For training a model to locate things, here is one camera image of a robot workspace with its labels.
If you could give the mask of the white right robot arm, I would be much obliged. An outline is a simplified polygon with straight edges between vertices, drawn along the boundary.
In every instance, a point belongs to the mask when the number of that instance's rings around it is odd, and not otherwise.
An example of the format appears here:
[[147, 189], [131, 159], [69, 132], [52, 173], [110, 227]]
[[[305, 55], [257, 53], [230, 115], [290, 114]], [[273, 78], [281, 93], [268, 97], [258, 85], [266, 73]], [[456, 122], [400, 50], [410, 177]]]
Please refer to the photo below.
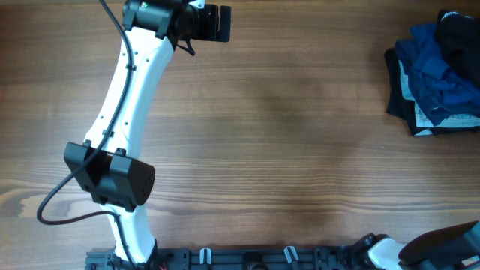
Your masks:
[[408, 243], [385, 236], [366, 250], [364, 262], [364, 269], [478, 269], [479, 222], [436, 229]]

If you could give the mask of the black t-shirt with white logo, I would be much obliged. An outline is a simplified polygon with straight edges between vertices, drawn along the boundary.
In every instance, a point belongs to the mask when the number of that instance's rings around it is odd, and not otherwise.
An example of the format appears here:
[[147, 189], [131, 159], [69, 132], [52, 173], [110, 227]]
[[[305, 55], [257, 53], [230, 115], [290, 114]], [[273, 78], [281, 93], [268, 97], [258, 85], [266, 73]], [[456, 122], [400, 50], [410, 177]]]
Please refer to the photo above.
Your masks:
[[452, 70], [478, 89], [479, 18], [455, 10], [440, 10], [434, 36]]

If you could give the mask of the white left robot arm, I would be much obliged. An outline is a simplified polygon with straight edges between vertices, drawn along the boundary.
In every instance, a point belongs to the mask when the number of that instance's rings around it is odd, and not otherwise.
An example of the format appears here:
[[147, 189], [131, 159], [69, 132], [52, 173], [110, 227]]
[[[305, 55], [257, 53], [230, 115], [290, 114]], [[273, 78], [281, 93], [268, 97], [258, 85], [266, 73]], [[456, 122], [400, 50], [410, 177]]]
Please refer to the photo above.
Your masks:
[[144, 206], [155, 168], [139, 160], [144, 126], [162, 74], [180, 43], [226, 43], [232, 8], [204, 1], [126, 1], [121, 49], [106, 99], [82, 144], [64, 161], [81, 189], [108, 214], [123, 263], [147, 263], [155, 249]]

